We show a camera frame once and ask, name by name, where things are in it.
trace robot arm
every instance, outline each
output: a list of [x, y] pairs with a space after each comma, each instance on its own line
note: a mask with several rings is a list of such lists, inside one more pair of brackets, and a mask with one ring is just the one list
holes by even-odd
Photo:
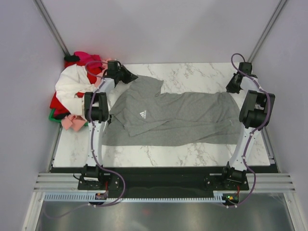
[[93, 155], [95, 155], [97, 162], [103, 166], [102, 160], [102, 136], [110, 119], [107, 94], [116, 87], [119, 81], [125, 84], [137, 79], [138, 77], [129, 72], [119, 61], [108, 61], [108, 68], [104, 76], [103, 84], [101, 84], [100, 92], [95, 94], [93, 92], [85, 93], [85, 117], [89, 122], [89, 147], [87, 163], [81, 171], [79, 178], [79, 190], [103, 190], [105, 189], [105, 182], [108, 181], [108, 175], [105, 175], [97, 166]]
[[247, 170], [243, 159], [247, 162], [254, 142], [261, 132], [261, 129], [256, 130], [256, 128], [265, 122], [267, 114], [269, 114], [269, 118], [265, 126], [268, 124], [275, 95], [269, 94], [270, 111], [268, 111], [268, 99], [265, 93], [260, 91], [257, 77], [252, 75], [251, 63], [240, 63], [239, 70], [249, 75], [252, 79], [237, 72], [233, 75], [233, 78], [226, 87], [227, 92], [230, 93], [239, 93], [240, 90], [244, 90], [246, 92], [246, 98], [240, 111], [239, 120], [242, 123], [240, 136], [234, 154], [227, 163], [227, 166], [224, 167], [223, 179], [242, 184], [245, 181]]

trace white jacket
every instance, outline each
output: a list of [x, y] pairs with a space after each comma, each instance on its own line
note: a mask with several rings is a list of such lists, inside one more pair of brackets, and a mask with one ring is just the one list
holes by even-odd
[[76, 64], [68, 66], [56, 83], [56, 97], [60, 103], [73, 115], [84, 116], [84, 98], [78, 98], [77, 92], [95, 91], [97, 88], [90, 84], [84, 66]]

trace white cable tray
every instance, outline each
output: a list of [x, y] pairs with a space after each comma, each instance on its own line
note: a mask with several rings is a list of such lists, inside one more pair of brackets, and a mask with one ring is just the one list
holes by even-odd
[[[44, 201], [63, 201], [63, 202], [112, 202], [116, 198], [108, 198], [107, 200], [95, 199], [94, 192], [48, 192], [45, 194]], [[121, 202], [161, 202], [161, 203], [222, 203], [222, 193], [214, 193], [214, 197], [202, 198], [123, 198]]]

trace gray t-shirt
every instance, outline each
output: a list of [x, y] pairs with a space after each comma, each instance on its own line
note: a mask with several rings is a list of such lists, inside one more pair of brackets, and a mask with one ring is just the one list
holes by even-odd
[[228, 93], [161, 94], [162, 85], [145, 76], [132, 82], [110, 110], [104, 145], [237, 143], [239, 108]]

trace clothing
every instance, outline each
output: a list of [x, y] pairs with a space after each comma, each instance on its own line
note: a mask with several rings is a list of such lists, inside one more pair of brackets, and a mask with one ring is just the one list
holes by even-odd
[[[76, 55], [79, 54], [82, 56], [82, 60]], [[84, 66], [87, 62], [89, 61], [94, 61], [97, 60], [98, 58], [100, 58], [98, 55], [89, 55], [85, 52], [82, 51], [77, 51], [75, 52], [74, 55], [72, 56], [66, 56], [64, 58], [64, 67], [67, 68], [69, 66], [72, 65], [78, 65], [78, 66]], [[88, 66], [88, 70], [90, 73], [94, 74], [94, 75], [103, 75], [103, 71], [107, 68], [106, 64], [102, 64], [102, 63], [95, 63], [95, 65], [89, 65]], [[90, 84], [94, 84], [95, 86], [98, 86], [99, 83], [101, 82], [100, 78], [97, 78], [93, 75], [91, 75], [90, 73], [87, 73], [87, 77], [90, 81]], [[84, 95], [84, 92], [77, 92], [76, 96], [79, 98], [82, 98]], [[53, 98], [51, 100], [51, 104], [50, 104], [50, 108], [51, 109], [56, 109], [57, 112], [57, 117], [60, 115], [60, 117], [65, 117], [67, 115], [67, 113], [70, 113], [62, 104], [61, 102], [57, 99], [57, 93], [55, 92], [53, 95]]]
[[85, 93], [87, 91], [94, 91], [97, 87], [90, 83], [85, 67], [74, 64], [67, 67], [60, 74], [55, 89], [59, 102], [71, 114], [82, 116], [84, 115], [82, 106], [83, 98], [77, 97], [76, 94], [78, 92]]
[[65, 130], [72, 128], [74, 131], [79, 131], [86, 123], [86, 120], [81, 116], [68, 115], [61, 120], [61, 124]]
[[104, 145], [237, 143], [239, 108], [227, 92], [160, 94], [162, 85], [145, 76], [132, 82], [110, 111]]

